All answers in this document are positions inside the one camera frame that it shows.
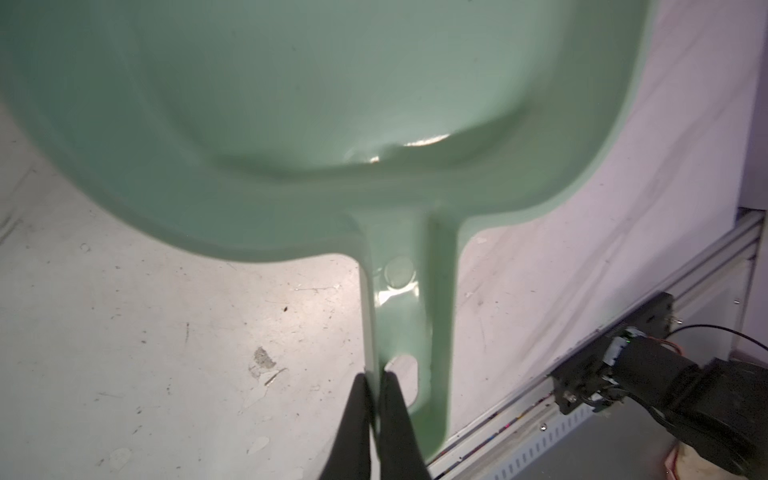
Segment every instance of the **scuff mark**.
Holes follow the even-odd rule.
[[[274,382],[274,381],[275,381],[275,379],[277,378],[277,376],[278,376],[280,373],[282,373],[282,372],[285,372],[286,370],[288,370],[288,369],[280,369],[280,370],[278,370],[278,371],[277,371],[277,372],[276,372],[274,375],[272,375],[272,376],[270,377],[270,379],[269,379],[269,380],[267,380],[266,382],[264,382],[264,386],[270,386],[270,385],[272,385],[272,382]]]
[[[5,231],[4,234],[0,236],[0,246],[5,243],[5,241],[8,239],[8,237],[11,236],[11,233],[13,233],[13,230],[16,230],[16,227],[22,224],[22,219],[17,218],[14,223],[11,224],[11,226],[8,228],[8,230]]]
[[[245,451],[245,453],[248,455],[253,455],[254,453],[266,447],[269,443],[269,437],[259,437],[255,442],[253,442],[253,445],[251,445],[250,448]]]
[[[128,460],[131,459],[131,455],[133,455],[133,452],[131,452],[130,449],[126,449],[125,447],[122,449],[114,450],[111,454],[109,454],[109,466],[112,471],[119,472],[120,469],[123,468],[126,463],[128,463]]]
[[[8,214],[4,219],[2,219],[2,222],[0,222],[0,230],[4,229],[5,226],[11,222],[11,218],[13,218],[13,215]]]
[[[309,287],[309,288],[294,288],[294,290],[297,291],[297,292],[303,292],[303,291],[306,291],[306,290],[314,290],[315,293],[318,293],[320,290],[338,290],[338,289],[339,289],[338,285],[333,285],[333,286],[315,286],[315,287]]]

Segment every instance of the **stain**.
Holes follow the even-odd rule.
[[[123,447],[122,449],[116,449],[109,454],[109,466],[114,472],[120,471],[121,468],[128,463],[131,459],[133,452],[130,449]]]
[[[248,455],[253,455],[254,453],[266,447],[269,443],[269,437],[259,437],[255,442],[253,442],[253,445],[251,445],[250,448],[245,451],[245,453]]]
[[[256,352],[253,353],[253,361],[256,362],[256,364],[263,368],[263,369],[273,369],[275,368],[275,365],[277,365],[271,358],[270,354],[266,352],[266,350],[260,346],[256,349]]]

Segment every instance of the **mounting plate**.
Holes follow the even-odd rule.
[[[638,308],[622,317],[571,358],[554,369],[550,376],[554,382],[554,400],[564,415],[571,413],[599,390],[611,386],[604,377],[611,367],[603,363],[603,355],[613,338],[633,326],[648,336],[664,338],[670,331],[674,297],[659,292]]]

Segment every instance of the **wire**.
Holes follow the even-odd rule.
[[[672,459],[672,468],[670,468],[672,473],[672,478],[674,480],[680,480],[680,477],[677,476],[677,456],[680,454],[680,442],[677,443],[677,447],[674,449],[674,458]]]
[[[651,340],[656,340],[659,343],[663,343],[664,345],[671,346],[672,348],[674,348],[674,351],[677,352],[677,355],[683,355],[683,349],[679,345],[677,345],[675,342],[670,342],[669,340],[665,340],[665,339],[658,339],[654,336],[649,336],[648,338]]]
[[[752,337],[751,337],[751,336],[749,336],[749,335],[744,335],[744,334],[743,334],[743,333],[741,333],[741,332],[737,332],[736,330],[734,330],[734,329],[730,329],[730,328],[728,328],[728,327],[725,327],[725,326],[720,326],[720,325],[708,325],[708,324],[706,324],[706,323],[698,323],[698,324],[696,324],[696,325],[686,325],[686,326],[682,326],[682,327],[680,327],[680,328],[679,328],[679,329],[677,329],[677,330],[674,330],[674,331],[672,331],[672,332],[669,332],[669,333],[667,334],[667,336],[665,336],[665,337],[664,337],[664,339],[665,339],[665,340],[666,340],[666,339],[668,339],[669,337],[671,337],[672,335],[674,335],[674,334],[675,334],[675,333],[677,333],[677,332],[681,332],[681,331],[683,331],[683,330],[686,330],[686,329],[696,329],[696,328],[710,328],[710,329],[725,330],[726,332],[730,332],[730,333],[732,333],[733,335],[738,335],[738,336],[740,336],[740,337],[741,337],[741,338],[743,338],[743,339],[747,339],[747,340],[749,340],[750,342],[754,343],[755,345],[757,345],[757,346],[758,346],[758,347],[760,347],[761,349],[763,349],[763,350],[765,350],[765,351],[767,351],[767,352],[768,352],[768,346],[765,346],[765,345],[763,345],[762,343],[758,342],[757,340],[755,340],[754,338],[752,338]]]

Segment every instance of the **black cable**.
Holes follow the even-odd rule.
[[[686,329],[695,329],[695,328],[711,328],[711,329],[725,330],[726,332],[730,332],[730,333],[732,333],[733,335],[738,335],[738,336],[740,336],[740,337],[741,337],[741,338],[743,338],[743,339],[747,339],[747,340],[749,340],[750,342],[754,343],[755,345],[757,345],[757,346],[758,346],[758,347],[760,347],[761,349],[763,349],[763,350],[765,350],[765,351],[767,351],[767,352],[768,352],[768,346],[765,346],[765,345],[763,345],[762,343],[758,342],[757,340],[755,340],[754,338],[752,338],[752,337],[751,337],[751,336],[749,336],[749,335],[744,335],[744,334],[743,334],[743,333],[741,333],[741,332],[737,332],[736,330],[734,330],[734,329],[730,329],[730,328],[728,328],[728,327],[725,327],[725,326],[720,326],[720,325],[708,325],[708,324],[706,324],[706,323],[697,323],[696,325],[686,325],[686,326],[682,326],[682,327],[680,327],[679,329],[676,329],[676,330],[673,330],[672,332],[669,332],[669,333],[667,334],[667,336],[665,336],[665,337],[664,337],[664,339],[666,340],[666,339],[668,339],[669,337],[671,337],[672,335],[674,335],[675,333],[677,333],[677,332],[680,332],[680,331],[682,331],[682,330],[686,330]]]
[[[637,402],[641,407],[643,407],[645,409],[645,411],[648,412],[650,414],[650,416],[652,416],[654,418],[654,420],[656,420],[656,422],[659,425],[663,426],[666,429],[671,429],[672,428],[672,424],[669,423],[669,421],[667,419],[665,419],[662,416],[662,414],[659,413],[659,411],[656,410],[654,407],[648,405],[646,402],[641,400],[638,396],[636,396],[633,393],[629,393],[628,392],[627,396],[629,398],[633,399],[635,402]]]

